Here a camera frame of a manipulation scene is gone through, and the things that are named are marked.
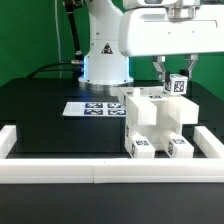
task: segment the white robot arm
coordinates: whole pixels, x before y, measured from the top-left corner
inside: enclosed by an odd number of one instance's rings
[[[133,82],[128,58],[118,50],[121,10],[111,0],[85,0],[90,18],[90,51],[85,57],[81,86],[105,90]]]
[[[124,0],[119,49],[126,56],[153,56],[165,80],[164,55],[186,54],[191,78],[198,53],[224,51],[224,6],[200,1]]]

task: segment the black cable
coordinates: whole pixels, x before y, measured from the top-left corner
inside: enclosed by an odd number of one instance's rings
[[[41,72],[41,71],[43,71],[46,68],[52,68],[52,67],[60,66],[60,65],[71,65],[71,62],[70,61],[58,62],[58,63],[53,63],[53,64],[42,66],[42,67],[38,68],[37,70],[35,70],[34,72],[32,72],[29,75],[27,75],[27,78],[28,79],[32,79],[38,72]]]
[[[75,57],[78,60],[82,60],[83,55],[82,55],[82,51],[81,51],[81,47],[80,47],[80,43],[79,43],[78,32],[76,29],[76,24],[75,24],[75,19],[74,19],[73,13],[68,13],[68,19],[69,19],[70,28],[72,31],[73,44],[74,44],[74,48],[76,51]]]
[[[47,70],[41,70],[40,72],[73,72],[75,69],[47,69]]]

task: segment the warning label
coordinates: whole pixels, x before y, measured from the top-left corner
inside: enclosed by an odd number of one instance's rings
[[[107,43],[104,49],[102,50],[101,54],[113,54],[110,45]]]

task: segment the black platform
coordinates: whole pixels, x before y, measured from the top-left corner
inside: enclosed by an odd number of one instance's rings
[[[223,142],[224,103],[197,83],[189,83],[186,97],[200,105],[199,125],[207,126]],[[80,118],[85,124],[80,126],[79,119],[61,116],[67,101],[80,99],[116,101],[105,93],[77,89],[71,80],[15,79],[1,87],[1,126],[16,124],[19,139],[9,158],[128,156],[122,140],[124,119],[106,119],[102,130],[100,118]],[[92,126],[100,130],[93,131]],[[193,128],[183,128],[189,141]],[[91,141],[74,141],[74,136],[87,134],[85,139]],[[108,147],[102,146],[111,141]],[[223,224],[223,208],[223,184],[0,185],[1,224]]]

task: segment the green wall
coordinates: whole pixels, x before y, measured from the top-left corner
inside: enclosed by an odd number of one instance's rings
[[[113,0],[113,2],[124,10],[122,0]],[[58,61],[54,4],[54,0],[35,2],[15,0],[1,3],[0,85],[16,77],[25,77],[42,65]],[[58,0],[58,13],[62,60],[71,60],[73,45],[62,0]],[[89,49],[89,23],[86,7],[75,11],[75,18],[81,37],[81,47],[86,54]],[[172,73],[178,72],[180,68],[184,68],[184,57],[167,57],[165,65]],[[59,77],[57,73],[44,75]],[[146,57],[130,60],[130,75],[140,80],[156,79],[150,58]],[[199,55],[199,62],[193,72],[193,80],[224,100],[224,54]]]

